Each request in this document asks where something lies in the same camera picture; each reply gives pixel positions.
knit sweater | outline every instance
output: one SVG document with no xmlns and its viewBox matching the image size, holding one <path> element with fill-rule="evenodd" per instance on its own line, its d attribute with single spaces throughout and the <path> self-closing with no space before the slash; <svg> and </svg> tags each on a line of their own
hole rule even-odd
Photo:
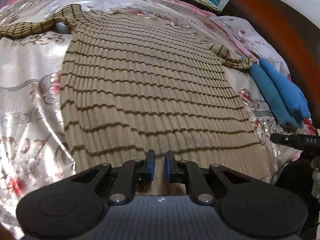
<svg viewBox="0 0 320 240">
<path fill-rule="evenodd" d="M 261 179 L 267 153 L 222 64 L 247 69 L 223 45 L 208 47 L 190 30 L 125 10 L 83 12 L 65 6 L 41 23 L 16 23 L 0 35 L 22 38 L 64 22 L 72 41 L 61 74 L 65 136 L 76 171 L 99 163 L 121 166 L 156 152 L 152 194 L 176 194 L 165 181 L 164 157 L 200 167 L 220 163 Z"/>
</svg>

orange object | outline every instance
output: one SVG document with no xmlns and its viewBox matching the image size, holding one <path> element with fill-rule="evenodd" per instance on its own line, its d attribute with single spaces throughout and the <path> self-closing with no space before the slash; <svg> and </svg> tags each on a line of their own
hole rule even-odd
<svg viewBox="0 0 320 240">
<path fill-rule="evenodd" d="M 239 0 L 252 12 L 269 35 L 283 46 L 284 51 L 300 70 L 313 98 L 320 103 L 318 87 L 320 70 L 313 55 L 308 51 L 286 17 L 267 0 Z"/>
</svg>

brown stripe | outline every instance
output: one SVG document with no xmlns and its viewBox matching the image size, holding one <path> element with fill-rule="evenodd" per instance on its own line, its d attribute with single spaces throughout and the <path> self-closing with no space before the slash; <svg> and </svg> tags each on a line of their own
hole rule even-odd
<svg viewBox="0 0 320 240">
<path fill-rule="evenodd" d="M 105 34 L 105 32 L 98 32 L 98 31 L 95 31 L 95 32 L 92 32 L 92 33 L 94 33 L 94 34 Z M 121 31 L 121 33 L 126 33 L 126 34 L 128 34 L 128 35 L 132 35 L 132 33 L 129 33 L 129 32 L 126 32 L 126 30 L 122 30 Z M 154 37 L 154 36 L 148 36 L 146 33 L 144 33 L 143 34 L 143 37 L 146 37 L 146 38 L 152 38 L 152 41 L 154 41 L 154 40 L 158 40 L 158 41 L 161 41 L 162 43 L 159 43 L 159 44 L 161 44 L 162 46 L 165 46 L 164 44 L 165 43 L 171 43 L 171 44 L 174 44 L 174 45 L 176 45 L 176 46 L 181 46 L 181 47 L 184 47 L 184 48 L 188 48 L 188 49 L 193 49 L 193 50 L 196 50 L 196 51 L 198 51 L 198 52 L 205 52 L 207 49 L 206 49 L 206 47 L 204 46 L 204 44 L 202 44 L 202 43 L 200 43 L 201 45 L 203 45 L 203 46 L 196 46 L 195 47 L 195 45 L 194 45 L 194 43 L 195 44 L 197 44 L 196 42 L 180 42 L 181 44 L 177 44 L 177 43 L 174 43 L 174 40 L 171 40 L 171 41 L 164 41 L 164 40 L 161 40 L 161 39 L 159 39 L 159 38 L 157 38 L 157 37 Z"/>
<path fill-rule="evenodd" d="M 145 99 L 153 99 L 153 100 L 160 100 L 160 101 L 175 101 L 175 102 L 182 102 L 185 104 L 191 104 L 191 105 L 197 105 L 197 106 L 208 106 L 208 107 L 213 107 L 213 108 L 223 108 L 223 109 L 230 109 L 230 110 L 239 110 L 239 109 L 244 109 L 243 106 L 240 107 L 230 107 L 230 106 L 216 106 L 216 105 L 211 105 L 211 104 L 205 104 L 205 103 L 198 103 L 198 102 L 192 102 L 192 101 L 187 101 L 187 100 L 182 100 L 182 99 L 175 99 L 175 98 L 161 98 L 161 97 L 152 97 L 152 96 L 145 96 L 145 95 L 131 95 L 131 94 L 114 94 L 111 91 L 106 92 L 106 94 L 111 94 L 114 97 L 131 97 L 131 98 L 145 98 Z M 75 102 L 73 100 L 67 99 L 62 105 L 61 109 L 65 108 L 67 104 L 74 105 Z M 95 107 L 98 106 L 103 106 L 104 104 L 98 105 L 94 104 L 93 106 L 85 106 L 85 107 L 76 107 L 78 111 L 87 111 L 87 110 L 92 110 Z"/>
<path fill-rule="evenodd" d="M 76 9 L 76 7 L 71 6 L 71 14 L 72 14 L 72 17 L 73 17 L 74 19 L 76 19 L 75 9 Z"/>
<path fill-rule="evenodd" d="M 89 33 L 99 34 L 98 32 L 92 31 L 92 29 L 102 30 L 102 28 L 97 28 L 97 27 L 100 27 L 100 26 L 101 27 L 105 27 L 106 25 L 110 25 L 110 23 L 103 23 L 103 22 L 101 22 L 99 20 L 96 20 L 96 19 L 94 21 L 89 21 L 89 20 L 87 20 L 87 21 L 88 21 L 87 23 L 83 22 L 83 21 L 81 22 L 81 26 L 79 27 L 81 32 L 82 32 L 82 29 L 86 30 L 88 28 Z"/>
<path fill-rule="evenodd" d="M 125 32 L 126 33 L 126 30 L 127 30 L 127 25 L 128 23 L 125 23 L 123 25 L 119 25 L 118 22 L 115 23 L 114 20 L 110 20 L 108 23 L 106 23 L 108 25 L 110 25 L 110 27 L 117 27 L 118 28 L 118 31 L 117 32 Z M 95 28 L 94 26 L 92 26 L 91 24 L 86 24 L 84 22 L 82 22 L 82 25 L 85 25 L 86 28 L 90 28 L 90 33 L 97 33 L 97 34 L 100 34 L 101 32 L 98 32 L 99 30 L 101 30 L 101 28 Z M 136 31 L 137 33 L 140 33 L 141 31 L 141 28 L 135 28 L 133 27 L 133 31 Z M 167 32 L 165 33 L 162 33 L 162 32 L 157 32 L 155 31 L 155 34 L 154 36 L 148 36 L 146 35 L 146 32 L 144 34 L 136 34 L 137 36 L 142 36 L 142 37 L 151 37 L 151 38 L 154 38 L 155 36 L 163 36 L 164 34 L 168 34 Z M 196 42 L 195 40 L 193 40 L 193 38 L 190 38 L 191 40 L 188 40 L 187 37 L 184 37 L 184 39 L 181 39 L 180 36 L 176 36 L 175 39 L 178 41 L 178 42 L 181 42 L 181 43 L 187 43 L 189 45 L 193 45 L 193 46 L 197 46 L 199 48 L 202 48 L 204 49 L 205 48 L 205 45 L 203 44 L 203 42 Z"/>
<path fill-rule="evenodd" d="M 124 22 L 124 21 L 120 21 L 119 19 L 116 19 L 116 23 L 115 23 L 115 20 L 114 19 L 111 19 L 109 22 L 106 22 L 104 23 L 105 25 L 110 25 L 110 27 L 117 27 L 118 31 L 122 31 L 122 30 L 127 30 L 127 26 L 128 24 L 130 24 L 130 22 Z M 91 21 L 88 21 L 88 24 L 86 24 L 85 22 L 81 22 L 81 25 L 85 25 L 87 27 L 90 27 L 90 32 L 92 33 L 96 33 L 98 30 L 101 30 L 100 26 L 104 26 L 102 23 L 101 24 L 92 24 Z M 132 26 L 131 30 L 132 31 L 136 31 L 136 32 L 139 32 L 141 31 L 141 28 L 143 29 L 148 29 L 148 26 L 147 25 L 140 25 L 141 27 L 135 27 L 135 26 Z M 191 44 L 192 43 L 195 43 L 195 44 L 198 44 L 198 45 L 203 45 L 202 42 L 197 42 L 197 38 L 193 38 L 191 36 L 191 34 L 188 34 L 188 37 L 186 36 L 186 33 L 180 33 L 180 34 L 184 34 L 183 39 L 180 38 L 180 36 L 177 36 L 175 35 L 176 32 L 172 31 L 171 29 L 166 29 L 165 31 L 157 31 L 155 29 L 150 29 L 150 31 L 152 31 L 152 33 L 154 33 L 155 35 L 158 35 L 158 36 L 163 36 L 163 35 L 166 35 L 168 33 L 170 33 L 170 35 L 172 35 L 175 39 L 177 39 L 178 41 L 182 42 L 190 42 Z"/>
<path fill-rule="evenodd" d="M 133 39 L 133 38 L 131 38 L 131 37 L 123 37 L 123 36 L 117 36 L 117 35 L 112 35 L 112 37 Z M 182 54 L 172 53 L 171 51 L 168 51 L 168 50 L 157 49 L 157 48 L 155 48 L 155 47 L 151 47 L 151 46 L 147 46 L 147 45 L 139 45 L 139 44 L 137 44 L 137 43 L 132 43 L 132 42 L 122 42 L 122 41 L 115 41 L 115 40 L 107 40 L 107 39 L 103 39 L 103 38 L 94 38 L 94 39 L 96 39 L 96 41 L 95 41 L 96 43 L 97 43 L 98 41 L 109 41 L 109 42 L 114 42 L 114 43 L 119 43 L 119 44 L 128 44 L 128 45 L 131 44 L 131 45 L 135 45 L 135 46 L 138 46 L 138 47 L 154 49 L 154 50 L 156 50 L 156 51 L 161 51 L 161 52 L 169 53 L 169 54 L 172 54 L 172 55 L 177 55 L 177 56 L 180 56 L 180 57 L 183 57 L 183 58 L 195 60 L 195 61 L 198 61 L 198 62 L 201 62 L 201 63 L 204 63 L 204 64 L 210 64 L 210 65 L 212 65 L 212 63 L 210 63 L 210 62 L 201 61 L 201 60 L 196 59 L 195 57 L 187 57 L 187 56 L 182 55 Z M 99 45 L 94 45 L 94 44 L 92 44 L 92 43 L 88 43 L 88 42 L 85 42 L 85 41 L 80 40 L 80 39 L 72 40 L 71 42 L 77 43 L 78 41 L 81 42 L 82 44 L 93 46 L 94 48 L 97 47 L 97 48 L 99 48 L 99 49 L 110 49 L 110 48 L 108 48 L 108 47 L 99 46 Z M 170 47 L 170 46 L 167 46 L 167 45 L 165 45 L 165 44 L 159 44 L 159 45 L 160 45 L 160 46 L 163 46 L 163 47 L 167 47 L 167 48 L 170 48 L 170 49 L 174 49 L 174 50 L 178 50 L 178 51 L 182 51 L 182 52 L 183 52 L 183 50 L 181 50 L 181 49 L 179 49 L 179 48 Z M 200 57 L 200 58 L 206 58 L 206 59 L 212 60 L 212 61 L 215 60 L 215 58 L 210 58 L 210 57 L 205 56 L 205 54 L 207 53 L 206 51 L 199 51 L 199 52 L 201 52 L 201 53 L 204 54 L 204 55 L 203 55 L 203 56 L 197 55 L 198 57 Z"/>
<path fill-rule="evenodd" d="M 103 125 L 98 125 L 94 128 L 83 128 L 78 121 L 70 121 L 68 124 L 64 127 L 64 131 L 68 131 L 70 126 L 78 125 L 80 129 L 85 133 L 94 133 L 98 132 L 100 130 L 104 130 L 107 128 L 117 127 L 121 126 L 123 128 L 130 128 L 131 131 L 137 132 L 139 135 L 145 135 L 147 137 L 149 136 L 158 136 L 158 135 L 167 135 L 167 134 L 174 134 L 174 133 L 183 133 L 183 132 L 203 132 L 203 133 L 218 133 L 218 134 L 239 134 L 239 133 L 253 133 L 254 130 L 237 130 L 237 131 L 217 131 L 217 130 L 209 130 L 209 129 L 200 129 L 200 128 L 182 128 L 182 129 L 173 129 L 173 130 L 165 130 L 165 131 L 156 131 L 156 132 L 145 132 L 145 131 L 138 131 L 137 128 L 130 127 L 127 123 L 121 123 L 121 122 L 114 122 L 114 123 L 106 123 Z"/>
<path fill-rule="evenodd" d="M 112 24 L 114 24 L 114 22 L 115 22 L 115 19 L 113 18 L 113 17 L 109 17 L 110 18 L 110 22 L 112 23 Z M 117 21 L 117 27 L 119 28 L 119 29 L 121 29 L 121 23 L 123 23 L 123 26 L 125 27 L 126 25 L 128 25 L 128 24 L 130 24 L 132 21 L 134 21 L 134 20 L 131 20 L 131 19 L 127 19 L 128 21 L 121 21 L 120 19 L 116 19 L 116 21 Z M 141 23 L 139 23 L 139 22 L 137 22 L 137 21 L 134 21 L 134 23 L 135 23 L 135 25 L 137 25 L 137 26 L 140 26 L 141 28 L 143 28 L 143 29 L 147 29 L 147 30 L 150 30 L 150 31 L 152 31 L 153 33 L 160 33 L 161 35 L 162 34 L 167 34 L 167 33 L 172 33 L 173 34 L 173 36 L 175 36 L 175 34 L 177 33 L 175 30 L 173 30 L 173 29 L 171 29 L 171 28 L 166 28 L 166 27 L 162 27 L 162 28 L 158 28 L 158 30 L 159 29 L 161 29 L 162 31 L 157 31 L 155 28 L 153 28 L 153 27 L 149 27 L 149 25 L 144 25 L 144 24 L 141 24 Z M 192 40 L 196 40 L 196 41 L 198 41 L 198 38 L 196 38 L 196 37 L 194 37 L 194 35 L 190 32 L 190 31 L 188 31 L 187 29 L 179 29 L 179 30 L 184 30 L 185 32 L 184 33 L 182 33 L 182 32 L 180 32 L 180 33 L 182 33 L 182 34 L 184 34 L 184 35 L 188 35 L 188 37 L 184 37 L 184 38 L 186 38 L 186 39 L 192 39 Z M 196 41 L 190 41 L 190 42 L 194 42 L 194 43 L 197 43 L 197 44 L 203 44 L 203 42 L 196 42 Z"/>
<path fill-rule="evenodd" d="M 130 9 L 124 9 L 123 11 L 118 11 L 117 12 L 117 14 L 121 14 L 121 15 L 125 15 L 125 16 L 127 16 L 128 17 L 128 20 L 131 22 L 131 21 L 134 21 L 136 24 L 138 24 L 138 25 L 140 25 L 140 26 L 144 26 L 144 25 L 142 25 L 142 24 L 139 24 L 139 22 L 136 22 L 135 20 L 132 20 L 132 19 L 130 19 L 129 17 L 129 14 L 128 14 L 128 11 L 130 11 Z M 94 13 L 95 15 L 99 15 L 98 17 L 100 18 L 100 19 L 103 19 L 103 20 L 105 20 L 106 19 L 106 13 L 105 12 L 102 12 L 102 13 L 104 13 L 104 14 L 99 14 L 99 13 L 97 13 L 97 11 L 96 10 L 91 10 L 90 12 L 92 12 L 92 13 Z M 166 27 L 162 27 L 162 26 L 157 26 L 159 29 L 165 29 L 165 30 L 167 30 L 168 28 L 166 28 Z M 191 35 L 191 33 L 190 33 L 190 31 L 189 30 L 187 30 L 186 28 L 179 28 L 179 27 L 177 27 L 177 26 L 175 26 L 175 30 L 180 30 L 180 31 L 183 31 L 183 32 L 185 32 L 184 34 L 190 34 Z"/>
<path fill-rule="evenodd" d="M 184 73 L 184 74 L 189 74 L 189 75 L 192 75 L 192 76 L 195 76 L 195 77 L 199 77 L 199 78 L 204 78 L 204 79 L 207 79 L 209 81 L 212 81 L 212 80 L 217 80 L 217 81 L 224 81 L 224 82 L 227 82 L 227 80 L 223 80 L 223 79 L 218 79 L 218 78 L 210 78 L 210 77 L 206 77 L 206 76 L 200 76 L 198 74 L 194 74 L 194 73 L 191 73 L 191 72 L 188 72 L 188 71 L 184 71 L 184 70 L 179 70 L 179 69 L 172 69 L 172 68 L 168 68 L 168 67 L 164 67 L 164 66 L 160 66 L 160 65 L 153 65 L 151 63 L 146 63 L 146 62 L 143 62 L 143 61 L 138 61 L 138 60 L 131 60 L 131 59 L 125 59 L 125 58 L 107 58 L 107 59 L 111 59 L 111 60 L 123 60 L 125 62 L 132 62 L 132 63 L 139 63 L 139 64 L 145 64 L 147 66 L 152 66 L 152 67 L 158 67 L 158 68 L 163 68 L 165 70 L 171 70 L 172 72 L 178 72 L 178 73 Z M 106 70 L 122 70 L 120 68 L 112 68 L 112 67 L 105 67 L 105 66 L 100 66 L 100 65 L 93 65 L 93 64 L 82 64 L 82 63 L 75 63 L 74 60 L 65 60 L 62 62 L 62 64 L 65 64 L 65 63 L 74 63 L 75 65 L 77 66 L 90 66 L 90 67 L 98 67 L 98 68 L 104 68 Z"/>
<path fill-rule="evenodd" d="M 156 58 L 156 59 L 159 59 L 159 60 L 162 60 L 162 61 L 168 61 L 168 62 L 180 64 L 180 65 L 185 65 L 187 67 L 194 68 L 194 69 L 199 69 L 199 70 L 202 70 L 202 71 L 208 71 L 208 72 L 212 72 L 212 73 L 223 73 L 224 74 L 224 71 L 215 71 L 215 70 L 211 70 L 211 69 L 199 68 L 199 67 L 196 67 L 196 66 L 191 66 L 191 65 L 185 64 L 183 62 L 178 62 L 178 61 L 171 60 L 171 59 L 163 59 L 163 58 L 159 58 L 157 56 L 150 56 L 150 55 L 144 54 L 142 52 L 136 52 L 136 51 L 126 50 L 126 49 L 108 49 L 108 50 L 136 53 L 137 55 L 143 55 L 145 57 Z M 119 58 L 114 58 L 114 57 L 108 58 L 108 57 L 101 56 L 101 55 L 89 55 L 89 54 L 85 54 L 85 53 L 78 52 L 78 51 L 66 51 L 66 54 L 76 54 L 76 55 L 80 55 L 80 56 L 83 56 L 83 57 L 97 57 L 97 58 L 101 58 L 101 59 L 104 59 L 104 58 L 105 59 L 113 59 L 113 60 L 119 59 Z"/>
<path fill-rule="evenodd" d="M 222 48 L 223 48 L 223 45 L 221 45 L 220 50 L 219 50 L 219 52 L 217 53 L 217 56 L 219 56 L 219 54 L 220 54 L 220 52 L 221 52 Z"/>
<path fill-rule="evenodd" d="M 81 150 L 85 150 L 89 156 L 100 156 L 101 154 L 115 153 L 118 151 L 125 151 L 125 150 L 136 150 L 138 152 L 145 152 L 142 147 L 136 147 L 135 145 L 128 145 L 128 146 L 119 146 L 111 149 L 102 150 L 99 152 L 90 153 L 85 148 L 85 146 L 81 144 L 81 145 L 74 146 L 73 149 L 70 151 L 70 154 L 73 155 L 76 151 L 81 151 Z"/>
<path fill-rule="evenodd" d="M 43 23 L 40 22 L 40 27 L 41 27 L 41 30 L 44 32 L 44 28 L 43 28 Z"/>
<path fill-rule="evenodd" d="M 201 114 L 188 114 L 188 113 L 164 113 L 164 112 L 161 112 L 161 113 L 157 113 L 157 112 L 147 112 L 147 111 L 144 111 L 144 112 L 141 112 L 141 111 L 133 111 L 133 110 L 124 110 L 122 108 L 117 108 L 115 105 L 107 105 L 107 104 L 103 104 L 103 105 L 100 105 L 98 106 L 99 109 L 103 108 L 103 107 L 106 107 L 108 109 L 111 109 L 111 108 L 115 108 L 117 111 L 119 112 L 124 112 L 125 114 L 134 114 L 134 115 L 142 115 L 142 116 L 145 116 L 145 115 L 149 115 L 149 116 L 188 116 L 188 117 L 196 117 L 196 118 L 203 118 L 203 119 L 209 119 L 209 120 L 218 120 L 218 121 L 224 121 L 224 120 L 235 120 L 235 121 L 238 121 L 238 122 L 245 122 L 245 121 L 249 121 L 249 118 L 244 118 L 244 119 L 236 119 L 234 117 L 216 117 L 216 116 L 205 116 L 205 115 L 201 115 Z"/>
<path fill-rule="evenodd" d="M 188 148 L 188 149 L 183 149 L 183 150 L 179 150 L 179 151 L 173 151 L 174 154 L 176 155 L 180 155 L 182 153 L 190 153 L 190 152 L 204 152 L 204 151 L 214 151 L 214 150 L 238 150 L 238 149 L 243 149 L 243 148 L 247 148 L 250 146 L 254 146 L 260 144 L 259 142 L 252 142 L 252 143 L 248 143 L 245 145 L 239 145 L 239 146 L 225 146 L 225 147 L 221 147 L 221 146 L 206 146 L 206 147 L 194 147 L 194 148 Z M 115 147 L 115 148 L 111 148 L 111 149 L 106 149 L 106 150 L 102 150 L 102 151 L 98 151 L 98 152 L 89 152 L 84 145 L 78 145 L 73 147 L 73 149 L 71 150 L 71 154 L 73 155 L 75 151 L 81 151 L 84 150 L 86 151 L 86 153 L 89 156 L 100 156 L 102 154 L 107 154 L 107 153 L 114 153 L 114 152 L 118 152 L 121 150 L 132 150 L 135 149 L 137 151 L 140 152 L 145 152 L 144 149 L 142 147 L 136 147 L 134 145 L 129 145 L 129 146 L 120 146 L 120 147 Z"/>
<path fill-rule="evenodd" d="M 23 36 L 23 27 L 26 23 L 22 23 L 22 27 L 21 27 L 21 33 L 20 33 L 20 36 Z"/>
<path fill-rule="evenodd" d="M 136 85 L 143 85 L 143 86 L 150 86 L 150 87 L 158 87 L 158 88 L 165 88 L 165 89 L 171 89 L 171 90 L 177 90 L 177 91 L 180 91 L 180 92 L 186 92 L 186 93 L 192 93 L 192 94 L 195 94 L 195 95 L 204 95 L 204 96 L 208 96 L 208 97 L 214 97 L 214 98 L 224 98 L 224 99 L 233 99 L 233 98 L 239 98 L 240 96 L 239 95 L 234 95 L 234 96 L 231 96 L 231 97 L 226 97 L 226 96 L 221 96 L 221 95 L 215 95 L 215 94 L 208 94 L 208 93 L 203 93 L 203 92 L 197 92 L 197 91 L 193 91 L 193 90 L 190 90 L 190 89 L 183 89 L 183 88 L 177 88 L 177 87 L 170 87 L 170 86 L 165 86 L 165 85 L 158 85 L 156 83 L 149 83 L 149 82 L 141 82 L 141 81 L 135 81 L 135 80 L 112 80 L 112 79 L 104 79 L 106 82 L 111 82 L 113 84 L 115 83 L 129 83 L 129 84 L 136 84 Z M 97 92 L 97 93 L 105 93 L 105 94 L 108 94 L 109 92 L 108 91 L 105 91 L 103 89 L 101 90 L 97 90 L 97 89 L 76 89 L 74 88 L 73 86 L 69 85 L 69 84 L 66 84 L 64 87 L 61 87 L 60 90 L 63 91 L 66 87 L 69 87 L 71 89 L 73 89 L 73 91 L 75 92 L 78 92 L 78 93 L 88 93 L 88 92 Z"/>
<path fill-rule="evenodd" d="M 155 74 L 153 72 L 148 72 L 148 71 L 140 71 L 140 70 L 133 70 L 133 69 L 127 69 L 127 68 L 113 68 L 113 67 L 100 67 L 99 65 L 94 65 L 94 64 L 81 64 L 81 66 L 89 66 L 89 67 L 98 67 L 98 68 L 104 68 L 105 70 L 113 70 L 113 71 L 116 71 L 116 70 L 119 70 L 119 71 L 127 71 L 127 72 L 133 72 L 133 73 L 140 73 L 140 74 L 148 74 L 148 75 L 154 75 L 154 76 L 157 76 L 157 77 L 162 77 L 162 78 L 168 78 L 168 79 L 173 79 L 175 81 L 181 81 L 181 82 L 187 82 L 187 83 L 190 83 L 190 84 L 195 84 L 195 85 L 200 85 L 200 86 L 204 86 L 204 87 L 209 87 L 209 88 L 217 88 L 217 89 L 229 89 L 229 88 L 232 88 L 232 87 L 218 87 L 218 86 L 211 86 L 211 85 L 207 85 L 207 84 L 201 84 L 201 83 L 197 83 L 197 82 L 194 82 L 194 81 L 191 81 L 191 80 L 187 80 L 187 79 L 180 79 L 180 78 L 175 78 L 175 77 L 168 77 L 166 75 L 161 75 L 161 74 Z M 68 76 L 68 75 L 71 75 L 71 76 L 75 76 L 76 78 L 84 78 L 84 79 L 97 79 L 97 80 L 105 80 L 105 78 L 103 77 L 96 77 L 96 76 L 84 76 L 84 75 L 77 75 L 73 72 L 68 72 L 68 73 L 62 73 L 61 76 Z M 216 81 L 222 81 L 222 82 L 227 82 L 226 80 L 224 79 L 219 79 L 219 78 L 210 78 L 210 80 L 216 80 Z"/>
</svg>

blue cloth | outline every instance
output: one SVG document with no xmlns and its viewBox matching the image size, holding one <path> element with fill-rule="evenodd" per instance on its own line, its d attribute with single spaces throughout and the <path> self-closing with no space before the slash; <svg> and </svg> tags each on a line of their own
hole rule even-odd
<svg viewBox="0 0 320 240">
<path fill-rule="evenodd" d="M 282 128 L 301 128 L 303 125 L 302 122 L 297 122 L 297 120 L 289 114 L 289 111 L 275 84 L 259 64 L 254 63 L 249 69 L 249 73 L 256 82 L 261 94 L 268 103 L 270 110 Z"/>
<path fill-rule="evenodd" d="M 302 91 L 284 75 L 279 73 L 275 67 L 265 58 L 259 60 L 260 66 L 276 85 L 289 113 L 298 121 L 310 118 L 308 102 Z"/>
</svg>

white fabric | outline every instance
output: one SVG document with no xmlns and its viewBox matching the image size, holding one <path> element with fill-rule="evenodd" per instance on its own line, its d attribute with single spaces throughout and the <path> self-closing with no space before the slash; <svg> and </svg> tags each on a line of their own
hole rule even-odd
<svg viewBox="0 0 320 240">
<path fill-rule="evenodd" d="M 216 19 L 228 28 L 248 50 L 266 58 L 281 74 L 288 76 L 290 72 L 284 59 L 255 31 L 247 20 L 233 16 L 220 16 Z"/>
</svg>

